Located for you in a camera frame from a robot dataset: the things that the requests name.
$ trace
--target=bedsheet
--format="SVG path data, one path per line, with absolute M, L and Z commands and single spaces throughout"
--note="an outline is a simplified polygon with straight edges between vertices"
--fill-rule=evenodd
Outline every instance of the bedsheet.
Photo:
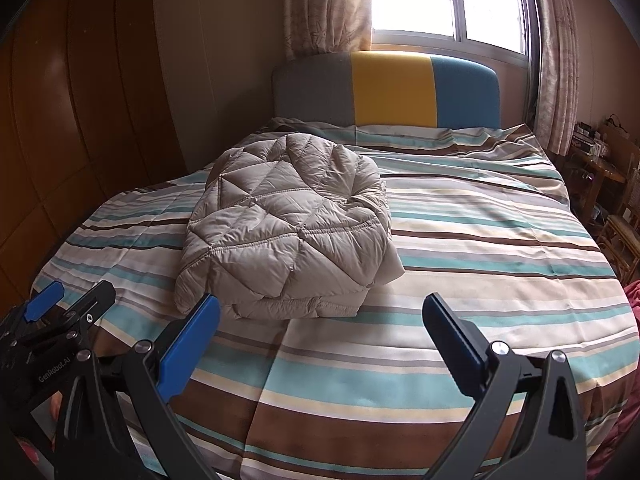
M 353 318 L 222 320 L 185 392 L 171 401 L 212 467 L 243 479 L 423 475 L 472 405 L 422 325 L 422 300 L 433 291 L 489 341 L 521 354 L 568 355 L 590 456 L 628 397 L 638 329 L 533 134 L 277 120 L 244 142 L 290 131 L 373 158 L 406 272 L 370 291 Z M 178 317 L 180 250 L 207 174 L 116 195 L 35 280 L 36 290 L 61 280 L 65 308 L 97 280 L 113 283 L 116 304 L 99 322 L 97 351 L 154 339 Z M 498 462 L 522 401 L 514 397 L 485 467 Z M 142 456 L 159 470 L 123 404 Z

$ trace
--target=blue gripper pad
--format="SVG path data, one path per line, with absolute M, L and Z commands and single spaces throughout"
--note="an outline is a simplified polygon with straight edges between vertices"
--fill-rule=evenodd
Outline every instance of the blue gripper pad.
M 489 343 L 478 327 L 459 319 L 437 293 L 424 298 L 422 322 L 460 392 L 475 400 L 484 397 Z
M 218 298 L 207 294 L 160 360 L 158 393 L 164 402 L 180 395 L 220 323 Z
M 29 300 L 24 311 L 25 321 L 37 321 L 65 296 L 65 287 L 60 282 L 51 282 L 40 293 Z

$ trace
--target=wooden desk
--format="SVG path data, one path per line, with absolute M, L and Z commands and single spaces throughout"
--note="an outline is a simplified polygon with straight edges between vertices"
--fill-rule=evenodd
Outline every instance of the wooden desk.
M 569 155 L 579 158 L 594 173 L 591 188 L 587 193 L 587 198 L 584 201 L 584 206 L 580 213 L 580 222 L 586 226 L 591 221 L 591 213 L 593 212 L 593 207 L 596 205 L 596 200 L 604 179 L 609 178 L 624 184 L 626 182 L 626 177 L 620 173 L 615 166 L 612 166 L 606 160 L 603 160 L 599 156 L 589 155 L 589 153 L 585 153 L 583 150 L 579 150 L 575 146 L 570 147 Z

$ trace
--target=multicolored headboard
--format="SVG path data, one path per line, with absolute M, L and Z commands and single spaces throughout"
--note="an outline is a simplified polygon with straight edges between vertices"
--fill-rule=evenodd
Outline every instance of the multicolored headboard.
M 345 52 L 297 59 L 273 74 L 275 115 L 302 121 L 500 128 L 495 72 L 413 52 Z

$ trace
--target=pink cloth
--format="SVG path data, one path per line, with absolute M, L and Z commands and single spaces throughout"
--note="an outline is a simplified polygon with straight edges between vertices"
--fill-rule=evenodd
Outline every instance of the pink cloth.
M 640 330 L 640 280 L 627 285 L 625 287 L 625 294 L 636 316 L 636 323 Z M 640 413 L 640 374 L 636 371 L 636 378 L 634 379 L 631 394 L 625 407 L 622 412 L 620 412 L 620 416 L 613 425 L 613 428 L 611 428 L 611 431 L 609 431 L 609 434 L 587 462 L 586 480 L 595 480 L 601 473 L 604 466 L 618 448 L 618 444 L 626 435 L 626 432 L 633 426 L 638 417 L 638 413 Z

